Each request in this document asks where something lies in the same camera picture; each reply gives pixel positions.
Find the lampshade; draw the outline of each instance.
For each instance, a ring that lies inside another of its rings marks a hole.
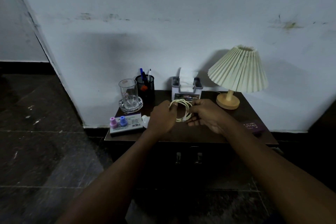
[[[254,47],[233,47],[208,71],[219,86],[239,92],[260,91],[268,86],[258,51]]]

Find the pink object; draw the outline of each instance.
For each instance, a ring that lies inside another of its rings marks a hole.
[[[118,123],[117,123],[115,117],[111,117],[110,118],[110,127],[111,128],[116,128],[117,126],[118,126]]]

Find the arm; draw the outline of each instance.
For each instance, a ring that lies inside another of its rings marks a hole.
[[[169,110],[169,104],[164,101],[154,107],[147,130],[80,194],[57,223],[114,223],[125,217],[150,149],[175,124],[177,106]]]
[[[248,132],[209,99],[197,100],[188,125],[207,125],[226,137],[287,223],[336,223],[336,194]]]

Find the glass ashtray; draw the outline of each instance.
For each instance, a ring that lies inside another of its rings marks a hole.
[[[144,106],[141,97],[138,97],[138,99],[139,99],[139,105],[137,107],[126,108],[122,99],[119,100],[119,107],[124,113],[137,112]]]

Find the lamp stem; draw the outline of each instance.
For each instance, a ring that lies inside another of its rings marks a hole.
[[[226,95],[226,100],[227,101],[231,101],[231,99],[232,99],[232,96],[233,96],[233,90],[229,90],[228,92],[227,92],[227,95]]]

